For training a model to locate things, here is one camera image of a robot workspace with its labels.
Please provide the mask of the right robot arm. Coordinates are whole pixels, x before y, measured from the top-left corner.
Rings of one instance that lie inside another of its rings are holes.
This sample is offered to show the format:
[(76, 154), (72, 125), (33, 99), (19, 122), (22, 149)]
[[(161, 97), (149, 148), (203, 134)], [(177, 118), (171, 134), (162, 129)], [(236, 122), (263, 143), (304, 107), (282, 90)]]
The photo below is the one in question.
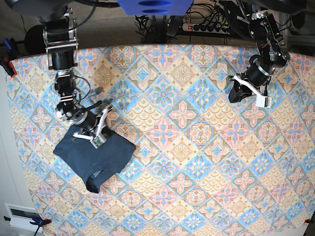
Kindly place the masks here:
[(104, 144), (111, 133), (105, 119), (112, 110), (109, 100), (98, 101), (89, 107), (81, 102), (86, 98), (76, 84), (79, 76), (73, 72), (78, 61), (77, 24), (67, 6), (43, 23), (43, 39), (48, 57), (48, 68), (56, 71), (54, 91), (60, 96), (56, 115), (63, 121), (78, 126), (73, 138), (88, 140), (95, 148)]

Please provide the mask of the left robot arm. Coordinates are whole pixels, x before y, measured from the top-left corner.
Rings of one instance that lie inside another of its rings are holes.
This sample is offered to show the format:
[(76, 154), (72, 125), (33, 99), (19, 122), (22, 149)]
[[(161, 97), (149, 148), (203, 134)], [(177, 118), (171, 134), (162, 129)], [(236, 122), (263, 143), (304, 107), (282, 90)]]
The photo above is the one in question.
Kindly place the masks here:
[(246, 35), (236, 22), (237, 17), (224, 1), (224, 13), (232, 31), (247, 41), (254, 42), (259, 54), (249, 59), (249, 67), (243, 73), (228, 76), (233, 82), (228, 99), (230, 103), (239, 103), (251, 96), (256, 97), (256, 106), (270, 108), (272, 99), (268, 95), (268, 85), (276, 69), (285, 67), (290, 61), (284, 37), (280, 33), (274, 16), (267, 10), (252, 13), (245, 18), (248, 21), (249, 34)]

